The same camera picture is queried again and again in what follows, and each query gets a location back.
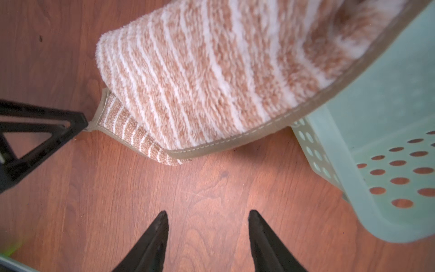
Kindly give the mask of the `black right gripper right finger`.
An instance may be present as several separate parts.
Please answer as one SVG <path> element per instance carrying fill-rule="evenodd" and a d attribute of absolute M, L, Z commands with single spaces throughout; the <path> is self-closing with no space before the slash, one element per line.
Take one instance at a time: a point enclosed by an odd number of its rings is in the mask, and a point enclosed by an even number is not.
<path fill-rule="evenodd" d="M 248 222 L 250 249 L 256 272 L 306 271 L 257 210 L 250 211 Z"/>

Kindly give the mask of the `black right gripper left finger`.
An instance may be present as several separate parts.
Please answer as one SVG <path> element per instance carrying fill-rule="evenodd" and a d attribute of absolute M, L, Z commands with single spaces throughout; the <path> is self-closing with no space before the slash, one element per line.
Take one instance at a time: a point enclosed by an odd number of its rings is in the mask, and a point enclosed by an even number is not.
<path fill-rule="evenodd" d="M 113 272 L 162 272 L 168 234 L 168 215 L 161 211 Z"/>

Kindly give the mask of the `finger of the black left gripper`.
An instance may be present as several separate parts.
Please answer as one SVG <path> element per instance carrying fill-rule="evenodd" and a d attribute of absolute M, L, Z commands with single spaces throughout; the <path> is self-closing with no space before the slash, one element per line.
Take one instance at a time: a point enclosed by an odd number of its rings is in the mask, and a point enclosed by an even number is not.
<path fill-rule="evenodd" d="M 85 130 L 83 113 L 1 100 L 1 193 Z"/>

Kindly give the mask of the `striped brown white dishcloth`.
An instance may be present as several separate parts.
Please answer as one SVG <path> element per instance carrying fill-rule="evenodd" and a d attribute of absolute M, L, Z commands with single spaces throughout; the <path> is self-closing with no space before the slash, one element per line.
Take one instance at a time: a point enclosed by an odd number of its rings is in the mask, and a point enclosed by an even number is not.
<path fill-rule="evenodd" d="M 343 91 L 428 1 L 172 1 L 103 34 L 88 131 L 161 164 L 229 150 Z"/>

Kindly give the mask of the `mint green perforated basket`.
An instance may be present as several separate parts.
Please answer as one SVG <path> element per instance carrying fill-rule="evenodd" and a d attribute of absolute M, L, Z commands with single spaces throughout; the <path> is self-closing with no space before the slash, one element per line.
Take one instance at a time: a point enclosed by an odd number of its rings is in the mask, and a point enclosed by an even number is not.
<path fill-rule="evenodd" d="M 435 233 L 435 4 L 339 95 L 292 130 L 312 170 L 375 237 Z"/>

